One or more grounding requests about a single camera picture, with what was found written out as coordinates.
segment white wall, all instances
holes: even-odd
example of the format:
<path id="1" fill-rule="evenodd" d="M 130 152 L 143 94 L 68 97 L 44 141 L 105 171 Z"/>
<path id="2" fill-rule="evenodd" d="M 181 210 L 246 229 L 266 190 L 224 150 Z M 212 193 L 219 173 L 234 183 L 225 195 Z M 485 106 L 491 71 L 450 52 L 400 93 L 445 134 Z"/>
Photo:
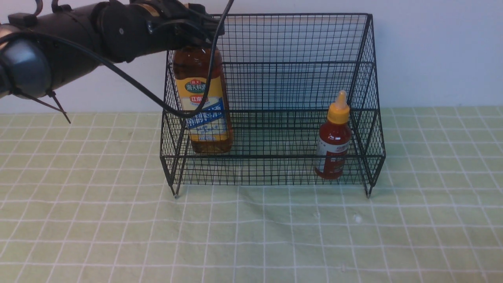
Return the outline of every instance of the white wall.
<path id="1" fill-rule="evenodd" d="M 60 0 L 74 7 L 97 0 Z M 194 0 L 210 13 L 227 0 Z M 34 11 L 34 0 L 2 0 L 0 22 Z M 503 1 L 501 0 L 235 0 L 231 13 L 363 12 L 374 14 L 381 106 L 503 105 Z M 44 13 L 50 12 L 45 0 Z M 162 96 L 165 54 L 119 65 Z M 160 111 L 100 67 L 58 90 L 67 111 Z M 6 97 L 0 112 L 50 111 Z"/>

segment plastic bottle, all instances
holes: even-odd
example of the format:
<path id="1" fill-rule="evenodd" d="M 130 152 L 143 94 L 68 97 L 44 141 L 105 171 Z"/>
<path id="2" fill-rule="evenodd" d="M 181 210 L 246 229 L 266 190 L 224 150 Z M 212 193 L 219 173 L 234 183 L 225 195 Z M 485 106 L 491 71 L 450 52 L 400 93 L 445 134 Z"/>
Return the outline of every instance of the plastic bottle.
<path id="1" fill-rule="evenodd" d="M 323 179 L 335 180 L 343 174 L 345 159 L 342 156 L 348 152 L 352 135 L 348 126 L 349 112 L 346 92 L 340 91 L 337 100 L 328 109 L 327 121 L 319 129 L 316 154 L 335 156 L 315 162 L 314 171 Z"/>
<path id="2" fill-rule="evenodd" d="M 206 88 L 211 49 L 184 47 L 175 51 L 173 72 L 182 108 L 195 110 L 202 100 Z M 214 68 L 208 100 L 203 110 L 228 110 L 227 91 L 222 67 L 222 56 L 215 50 Z M 187 119 L 187 127 L 194 152 L 221 154 L 232 148 L 233 132 L 229 113 L 200 113 Z"/>

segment yellow cap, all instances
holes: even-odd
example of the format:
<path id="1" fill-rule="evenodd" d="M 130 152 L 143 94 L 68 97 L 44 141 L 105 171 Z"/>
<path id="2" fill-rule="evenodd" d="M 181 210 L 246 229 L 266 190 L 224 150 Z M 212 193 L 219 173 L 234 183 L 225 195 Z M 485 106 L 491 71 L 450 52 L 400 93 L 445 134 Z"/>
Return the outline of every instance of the yellow cap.
<path id="1" fill-rule="evenodd" d="M 339 91 L 337 100 L 330 104 L 327 119 L 334 124 L 346 124 L 349 121 L 349 106 L 346 103 L 346 92 Z"/>

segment white grid line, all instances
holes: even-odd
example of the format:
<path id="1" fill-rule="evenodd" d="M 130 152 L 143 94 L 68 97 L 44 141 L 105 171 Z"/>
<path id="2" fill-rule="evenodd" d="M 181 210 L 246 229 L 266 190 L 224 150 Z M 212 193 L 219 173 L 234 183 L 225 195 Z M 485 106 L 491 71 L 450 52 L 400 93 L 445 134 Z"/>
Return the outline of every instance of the white grid line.
<path id="1" fill-rule="evenodd" d="M 354 246 L 354 243 L 353 243 L 353 237 L 351 236 L 351 228 L 350 228 L 350 225 L 349 225 L 348 210 L 346 209 L 346 201 L 345 201 L 345 198 L 344 198 L 344 193 L 343 193 L 342 186 L 339 186 L 339 191 L 341 193 L 341 198 L 342 198 L 342 201 L 343 201 L 344 216 L 346 217 L 346 225 L 348 227 L 349 241 L 350 241 L 350 244 L 351 244 L 351 253 L 353 254 L 353 262 L 355 264 L 355 270 L 356 270 L 356 274 L 358 276 L 358 282 L 362 283 L 362 278 L 360 276 L 360 270 L 361 269 L 358 268 L 358 263 L 356 261 L 355 246 Z"/>
<path id="2" fill-rule="evenodd" d="M 140 118 L 140 115 L 138 115 L 137 118 L 136 118 L 135 127 L 138 125 L 138 119 L 139 118 Z M 148 152 L 152 151 L 153 145 L 154 145 L 154 141 L 151 140 L 151 142 L 150 142 L 150 148 L 148 149 Z M 126 152 L 129 150 L 130 146 L 131 146 L 131 143 L 128 144 L 128 148 L 127 148 Z M 126 156 L 124 155 L 124 158 L 122 159 L 122 163 L 121 163 L 121 168 L 124 166 L 124 161 L 125 160 L 126 160 Z M 145 176 L 145 169 L 146 169 L 146 167 L 147 167 L 147 162 L 145 162 L 145 165 L 143 167 L 143 172 L 141 173 L 139 184 L 141 184 L 141 181 L 143 180 L 143 177 Z M 118 180 L 119 180 L 119 173 L 117 173 L 117 176 L 116 176 L 114 184 L 116 184 Z M 140 188 L 138 187 L 136 189 L 136 193 L 134 195 L 133 202 L 136 202 L 136 198 L 138 197 L 138 193 L 139 192 L 140 192 Z M 129 210 L 128 220 L 126 222 L 126 226 L 124 227 L 124 231 L 122 232 L 122 238 L 121 238 L 121 242 L 119 244 L 119 248 L 117 249 L 117 253 L 115 254 L 114 264 L 117 264 L 117 260 L 119 259 L 119 253 L 120 253 L 122 245 L 124 243 L 124 238 L 126 237 L 127 228 L 128 228 L 128 225 L 129 225 L 129 223 L 131 221 L 131 215 L 133 214 L 133 210 L 134 210 L 134 204 L 131 206 L 131 209 Z M 112 271 L 110 272 L 110 277 L 108 278 L 108 283 L 110 283 L 112 281 L 112 276 L 114 274 L 114 270 L 115 270 L 115 267 L 112 267 Z"/>
<path id="3" fill-rule="evenodd" d="M 208 235 L 206 235 L 206 247 L 204 248 L 204 262 L 203 262 L 203 275 L 201 278 L 201 282 L 204 283 L 204 272 L 206 271 L 206 260 L 208 258 L 208 244 L 210 242 L 210 233 L 211 233 L 211 215 L 213 213 L 213 196 L 215 194 L 215 186 L 211 186 L 211 204 L 210 204 L 210 215 L 208 220 Z"/>
<path id="4" fill-rule="evenodd" d="M 185 200 L 187 200 L 187 198 L 189 197 L 189 191 L 190 191 L 190 186 L 187 186 L 187 189 L 185 190 Z M 184 203 L 184 210 L 182 211 L 182 222 L 180 222 L 180 227 L 179 227 L 179 231 L 178 231 L 178 238 L 177 238 L 177 242 L 175 245 L 175 257 L 173 259 L 173 266 L 171 268 L 171 278 L 170 278 L 171 283 L 174 283 L 173 278 L 174 278 L 174 274 L 175 274 L 175 264 L 177 263 L 178 246 L 180 244 L 180 237 L 182 236 L 182 228 L 183 228 L 183 224 L 184 224 L 183 219 L 185 217 L 185 209 L 186 208 L 187 208 L 187 203 Z"/>
<path id="5" fill-rule="evenodd" d="M 397 122 L 396 116 L 393 116 L 393 119 L 395 120 L 395 123 L 396 123 L 396 122 Z M 401 132 L 400 132 L 400 131 L 398 131 L 398 136 L 400 137 L 400 140 L 402 140 L 402 142 L 403 142 L 403 137 L 402 137 L 402 134 L 401 134 Z M 405 148 L 405 153 L 406 153 L 406 155 L 407 155 L 408 162 L 409 162 L 410 166 L 412 167 L 412 162 L 410 161 L 410 157 L 408 156 L 408 151 L 407 151 L 407 148 Z M 417 178 L 417 175 L 416 175 L 416 174 L 414 174 L 414 179 L 415 179 L 415 181 L 417 182 L 417 184 L 418 184 L 418 186 L 419 186 L 419 184 L 420 184 L 420 183 L 419 183 L 419 180 L 418 180 L 418 178 Z M 421 192 L 421 195 L 423 196 L 423 199 L 424 199 L 424 201 L 425 201 L 425 204 L 426 204 L 426 203 L 428 203 L 428 200 L 426 199 L 425 193 L 424 193 L 421 189 L 419 189 L 419 192 Z M 449 273 L 451 274 L 451 278 L 452 278 L 452 280 L 455 282 L 455 281 L 456 281 L 456 278 L 454 277 L 454 274 L 453 274 L 452 269 L 451 269 L 451 264 L 449 263 L 449 260 L 447 259 L 447 256 L 446 256 L 446 254 L 445 254 L 445 250 L 444 250 L 444 247 L 443 247 L 442 241 L 440 240 L 440 237 L 439 237 L 439 234 L 438 234 L 437 228 L 436 228 L 436 226 L 435 226 L 435 222 L 433 221 L 433 217 L 432 217 L 432 214 L 431 214 L 430 208 L 429 208 L 428 206 L 426 206 L 426 210 L 427 210 L 427 212 L 428 212 L 428 216 L 430 217 L 430 222 L 431 222 L 431 224 L 433 225 L 433 231 L 435 232 L 435 236 L 437 237 L 437 241 L 439 242 L 440 249 L 441 249 L 441 251 L 442 251 L 442 255 L 443 255 L 444 260 L 445 260 L 445 262 L 446 262 L 446 264 L 447 264 L 447 269 L 448 269 Z"/>
<path id="6" fill-rule="evenodd" d="M 289 210 L 290 210 L 290 231 L 292 233 L 292 248 L 293 248 L 293 266 L 294 266 L 294 272 L 295 272 L 295 277 L 294 277 L 294 282 L 297 283 L 297 249 L 295 248 L 295 235 L 293 233 L 293 215 L 292 215 L 292 190 L 290 189 L 290 186 L 288 186 L 288 203 L 289 205 Z"/>
<path id="7" fill-rule="evenodd" d="M 138 117 L 139 117 L 139 115 L 138 115 L 138 116 L 136 116 L 135 126 L 136 126 L 136 124 L 138 123 Z M 101 155 L 101 156 L 100 156 L 100 159 L 98 160 L 98 164 L 101 162 L 102 157 L 103 157 L 103 155 Z M 93 176 L 91 177 L 91 180 L 93 180 L 93 179 L 94 179 L 95 173 L 96 173 L 96 170 L 93 172 Z M 115 183 L 117 183 L 117 178 L 118 178 L 118 177 L 119 177 L 119 173 L 117 173 L 117 176 L 116 176 L 116 179 L 115 179 L 114 184 L 115 184 Z M 109 195 L 108 195 L 107 202 L 108 202 L 108 201 L 110 201 L 110 198 L 112 197 L 113 191 L 114 191 L 114 187 L 112 187 L 112 188 L 110 189 L 110 193 L 109 193 Z M 100 221 L 98 222 L 98 226 L 96 227 L 96 231 L 95 231 L 95 233 L 94 233 L 94 235 L 93 235 L 93 242 L 96 240 L 96 236 L 98 235 L 98 232 L 99 232 L 99 230 L 100 230 L 101 223 L 102 223 L 102 221 L 103 221 L 103 218 L 105 217 L 105 213 L 106 213 L 106 211 L 107 211 L 107 207 L 108 207 L 108 204 L 105 204 L 105 208 L 103 209 L 103 212 L 101 213 Z M 86 263 L 87 263 L 87 261 L 89 260 L 89 256 L 91 255 L 91 251 L 92 251 L 92 249 L 93 249 L 93 243 L 91 243 L 91 245 L 89 246 L 89 249 L 88 249 L 88 252 L 87 252 L 87 255 L 86 255 L 86 259 L 84 260 L 84 264 L 86 264 Z M 82 268 L 80 269 L 80 273 L 78 274 L 78 280 L 77 280 L 77 281 L 80 281 L 80 279 L 82 278 L 82 274 L 83 274 L 83 272 L 84 272 L 84 265 L 82 265 Z"/>
<path id="8" fill-rule="evenodd" d="M 327 268 L 325 268 L 325 276 L 326 276 L 326 283 L 330 282 L 330 278 L 328 277 L 328 264 L 326 261 L 326 255 L 325 255 L 325 243 L 323 241 L 323 231 L 321 229 L 321 214 L 319 213 L 319 205 L 318 205 L 318 191 L 316 190 L 316 186 L 313 187 L 314 190 L 314 203 L 316 204 L 316 218 L 318 218 L 318 229 L 319 229 L 319 237 L 320 237 L 320 242 L 321 242 L 321 251 L 323 253 L 323 262 Z"/>
<path id="9" fill-rule="evenodd" d="M 24 211 L 23 211 L 23 214 L 22 214 L 22 215 L 21 215 L 21 217 L 20 217 L 20 220 L 18 221 L 18 223 L 16 224 L 16 227 L 14 228 L 14 230 L 13 230 L 13 231 L 12 231 L 12 233 L 11 233 L 11 235 L 9 236 L 9 239 L 7 239 L 7 242 L 6 242 L 6 244 L 5 244 L 5 246 L 4 246 L 3 250 L 2 250 L 2 252 L 0 252 L 0 258 L 2 258 L 2 256 L 4 255 L 5 251 L 7 250 L 7 246 L 8 246 L 8 244 L 9 244 L 9 240 L 11 240 L 11 239 L 12 239 L 12 237 L 13 237 L 13 236 L 14 236 L 14 234 L 16 233 L 17 229 L 19 228 L 19 225 L 21 224 L 21 220 L 25 217 L 25 214 L 26 214 L 26 212 L 28 211 L 28 207 L 29 207 L 30 201 L 31 201 L 31 199 L 33 198 L 33 196 L 37 193 L 37 189 L 38 189 L 38 186 L 36 186 L 36 187 L 35 187 L 35 190 L 33 190 L 33 193 L 32 193 L 32 194 L 30 195 L 30 197 L 28 198 L 28 202 L 26 203 L 26 207 L 25 207 L 25 209 L 24 209 Z"/>

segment bottle label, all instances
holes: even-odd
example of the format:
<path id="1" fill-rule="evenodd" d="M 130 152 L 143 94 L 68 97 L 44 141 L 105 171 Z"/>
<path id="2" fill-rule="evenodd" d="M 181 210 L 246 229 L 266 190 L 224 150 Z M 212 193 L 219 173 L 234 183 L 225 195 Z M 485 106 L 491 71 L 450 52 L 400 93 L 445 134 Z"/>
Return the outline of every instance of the bottle label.
<path id="1" fill-rule="evenodd" d="M 206 88 L 205 78 L 176 80 L 178 93 L 185 111 L 196 110 L 203 99 Z M 229 138 L 227 119 L 223 110 L 223 88 L 220 77 L 211 79 L 208 99 L 203 110 L 214 112 L 199 113 L 187 119 L 187 126 L 193 141 L 221 141 Z"/>
<path id="2" fill-rule="evenodd" d="M 316 155 L 322 156 L 335 156 L 331 158 L 320 158 L 319 161 L 315 162 L 316 168 L 325 174 L 338 173 L 343 170 L 344 158 L 340 156 L 345 155 L 348 152 L 348 148 L 351 141 L 343 145 L 331 145 L 324 142 L 320 137 L 318 137 L 318 147 L 316 150 Z"/>

